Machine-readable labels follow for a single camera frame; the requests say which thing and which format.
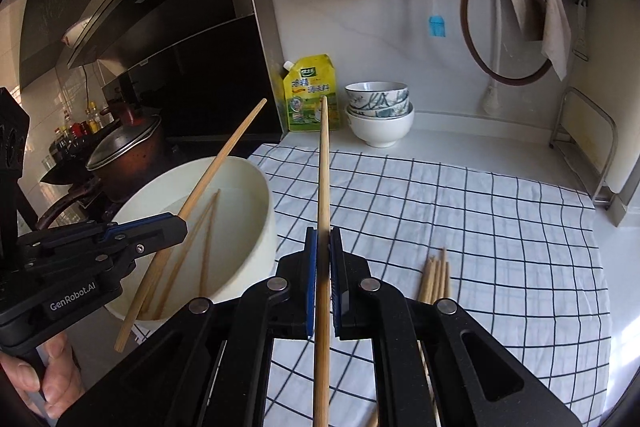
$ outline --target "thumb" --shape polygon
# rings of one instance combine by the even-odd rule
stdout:
[[[0,353],[0,364],[16,389],[33,393],[40,389],[38,374],[28,363]]]

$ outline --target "metal bolt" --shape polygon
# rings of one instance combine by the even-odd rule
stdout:
[[[445,315],[453,315],[458,311],[458,305],[451,299],[442,299],[438,301],[438,304],[436,304],[436,306],[438,307],[440,313],[444,313]]]
[[[209,299],[198,297],[189,303],[189,311],[194,315],[204,313],[209,309]]]
[[[271,277],[271,279],[267,281],[267,288],[274,292],[280,292],[286,287],[287,280],[282,277]]]
[[[367,277],[360,281],[360,288],[366,292],[377,292],[380,289],[380,281],[373,279],[373,277]]]

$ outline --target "stacked bowls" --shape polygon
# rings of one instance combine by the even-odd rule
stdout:
[[[347,122],[372,147],[391,147],[414,123],[409,88],[400,82],[359,82],[345,87]]]

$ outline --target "patterned bowl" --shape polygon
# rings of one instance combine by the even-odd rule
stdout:
[[[369,118],[397,118],[398,116],[405,115],[409,112],[409,98],[402,100],[396,105],[385,107],[384,109],[354,109],[353,106],[348,106],[347,110],[351,114],[357,116],[367,116]]]
[[[344,89],[354,111],[387,109],[409,98],[409,88],[400,82],[359,82]]]

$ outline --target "white bowl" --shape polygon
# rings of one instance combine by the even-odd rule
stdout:
[[[162,212],[177,214],[193,187],[210,165],[212,158],[202,158],[165,172],[145,185],[124,204],[114,221],[126,223]],[[207,297],[222,302],[242,295],[252,284],[269,276],[276,251],[273,197],[264,174],[251,162],[230,156],[213,177],[198,201],[187,226],[193,230],[207,203],[220,189],[210,241]],[[202,254],[207,226],[194,238],[159,320],[139,320],[136,324],[156,330],[187,302],[199,297]],[[151,311],[155,311],[165,288],[180,246],[174,248],[158,284]],[[122,280],[122,295],[106,305],[119,319],[126,315],[153,255],[136,261],[136,269]]]
[[[384,109],[354,109],[351,105],[348,106],[347,109],[351,114],[357,116],[366,116],[368,118],[396,118],[407,114],[409,112],[409,105],[409,97],[407,97],[402,100],[402,102],[390,107],[385,107]]]
[[[386,109],[409,97],[409,88],[400,82],[359,82],[344,89],[355,110]]]
[[[347,113],[347,122],[353,134],[371,147],[391,147],[404,138],[414,123],[414,106],[410,104],[406,115],[396,118],[367,118]]]

